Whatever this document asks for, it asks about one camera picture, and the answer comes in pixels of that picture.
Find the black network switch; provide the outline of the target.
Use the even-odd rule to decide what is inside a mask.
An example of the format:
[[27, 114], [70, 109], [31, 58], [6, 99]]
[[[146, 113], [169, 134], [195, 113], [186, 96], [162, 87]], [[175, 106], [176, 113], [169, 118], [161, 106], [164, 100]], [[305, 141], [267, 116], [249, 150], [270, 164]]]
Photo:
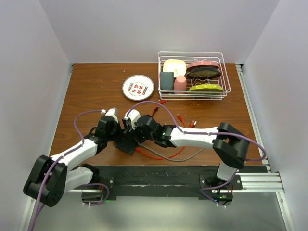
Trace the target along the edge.
[[117, 149], [132, 155], [135, 149], [139, 146], [139, 143], [133, 135], [128, 134], [116, 138], [114, 141], [114, 146]]

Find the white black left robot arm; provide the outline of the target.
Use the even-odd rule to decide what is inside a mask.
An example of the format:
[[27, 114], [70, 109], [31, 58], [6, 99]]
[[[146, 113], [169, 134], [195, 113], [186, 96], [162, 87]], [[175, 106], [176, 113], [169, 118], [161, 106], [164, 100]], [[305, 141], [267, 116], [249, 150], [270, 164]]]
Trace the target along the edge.
[[36, 159], [23, 188], [25, 195], [53, 207], [72, 189], [83, 185], [94, 189], [99, 185], [99, 171], [80, 163], [97, 155], [122, 134], [115, 108], [101, 110], [101, 114], [98, 125], [76, 145], [51, 157], [41, 155]]

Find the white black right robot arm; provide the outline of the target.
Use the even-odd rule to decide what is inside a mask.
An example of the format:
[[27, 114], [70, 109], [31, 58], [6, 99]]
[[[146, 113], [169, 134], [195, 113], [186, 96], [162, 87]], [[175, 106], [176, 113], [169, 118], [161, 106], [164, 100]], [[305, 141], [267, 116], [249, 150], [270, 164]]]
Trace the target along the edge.
[[244, 167], [249, 141], [230, 124], [202, 129], [162, 126], [151, 116], [139, 113], [126, 115], [123, 123], [138, 144], [151, 140], [163, 148], [193, 146], [214, 150], [221, 159], [214, 177], [214, 183], [220, 189], [226, 189], [236, 170]]

